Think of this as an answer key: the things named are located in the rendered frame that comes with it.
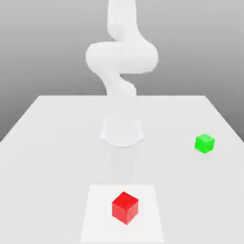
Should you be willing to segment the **small red cube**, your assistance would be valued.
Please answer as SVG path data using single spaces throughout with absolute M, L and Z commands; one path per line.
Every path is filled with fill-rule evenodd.
M 132 195 L 122 192 L 112 202 L 112 216 L 125 225 L 138 214 L 139 200 Z

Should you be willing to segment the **small green cube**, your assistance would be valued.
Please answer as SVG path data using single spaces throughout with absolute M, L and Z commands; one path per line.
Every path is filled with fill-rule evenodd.
M 208 134 L 201 134 L 196 137 L 194 148 L 202 153 L 208 153 L 214 148 L 215 139 Z

